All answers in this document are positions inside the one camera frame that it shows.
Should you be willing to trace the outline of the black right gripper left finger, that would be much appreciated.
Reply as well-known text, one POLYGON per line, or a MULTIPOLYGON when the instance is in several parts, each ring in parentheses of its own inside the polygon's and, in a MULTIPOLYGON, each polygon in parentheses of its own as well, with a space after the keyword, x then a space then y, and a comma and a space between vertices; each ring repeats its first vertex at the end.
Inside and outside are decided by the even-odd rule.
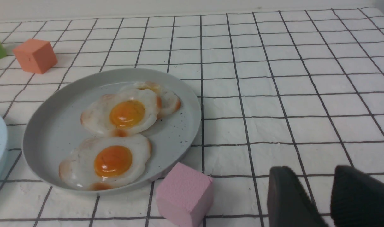
POLYGON ((271 167, 267 193, 270 227, 327 227, 297 175, 287 166, 271 167))

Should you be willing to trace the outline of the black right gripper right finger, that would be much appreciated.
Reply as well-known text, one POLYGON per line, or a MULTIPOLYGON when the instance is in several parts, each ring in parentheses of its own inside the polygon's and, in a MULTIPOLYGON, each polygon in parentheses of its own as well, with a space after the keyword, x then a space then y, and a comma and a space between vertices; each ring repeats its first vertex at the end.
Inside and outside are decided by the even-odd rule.
POLYGON ((330 210, 336 227, 384 227, 384 183, 353 167, 338 165, 330 210))

